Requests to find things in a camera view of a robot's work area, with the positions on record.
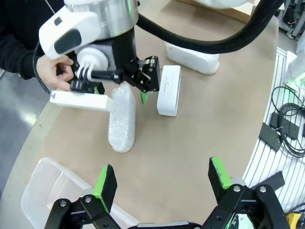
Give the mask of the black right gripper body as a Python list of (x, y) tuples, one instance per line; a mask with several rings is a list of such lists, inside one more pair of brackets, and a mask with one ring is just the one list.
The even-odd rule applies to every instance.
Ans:
[(132, 77), (138, 72), (134, 30), (129, 30), (113, 39), (113, 58), (115, 75), (119, 79)]

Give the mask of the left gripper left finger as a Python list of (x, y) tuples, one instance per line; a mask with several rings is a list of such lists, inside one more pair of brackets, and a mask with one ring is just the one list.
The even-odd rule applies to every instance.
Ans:
[(60, 198), (52, 206), (46, 229), (81, 229), (92, 224), (96, 229), (118, 229), (118, 223), (110, 215), (117, 180), (113, 167), (103, 167), (92, 194), (86, 194), (71, 202)]

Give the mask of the person's right hand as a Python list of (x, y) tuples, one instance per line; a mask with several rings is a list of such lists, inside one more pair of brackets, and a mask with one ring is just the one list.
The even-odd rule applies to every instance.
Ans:
[(57, 59), (50, 59), (47, 55), (40, 57), (36, 64), (39, 77), (44, 83), (53, 89), (70, 91), (68, 81), (73, 79), (73, 71), (71, 66), (73, 60), (67, 55)]

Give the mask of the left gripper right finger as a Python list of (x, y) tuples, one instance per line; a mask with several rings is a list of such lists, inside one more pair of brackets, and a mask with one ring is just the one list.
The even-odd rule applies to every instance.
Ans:
[(233, 183), (220, 158), (209, 159), (208, 177), (217, 201), (203, 229), (285, 229), (286, 216), (269, 184)]

